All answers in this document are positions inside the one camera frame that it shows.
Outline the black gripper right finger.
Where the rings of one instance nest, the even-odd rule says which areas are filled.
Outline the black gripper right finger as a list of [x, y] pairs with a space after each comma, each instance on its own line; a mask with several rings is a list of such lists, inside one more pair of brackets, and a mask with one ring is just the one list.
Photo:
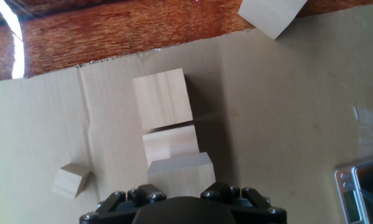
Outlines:
[[236, 223], [287, 223], [286, 210], [271, 205], [252, 187], [215, 182], [200, 194], [200, 198], [224, 205]]

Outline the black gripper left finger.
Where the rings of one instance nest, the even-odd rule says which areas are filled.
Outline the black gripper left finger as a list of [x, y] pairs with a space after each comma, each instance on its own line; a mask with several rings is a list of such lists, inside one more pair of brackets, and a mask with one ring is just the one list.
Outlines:
[[145, 205], [167, 199], [167, 195], [152, 184], [140, 185], [124, 191], [113, 192], [100, 206], [80, 217], [80, 224], [128, 224]]

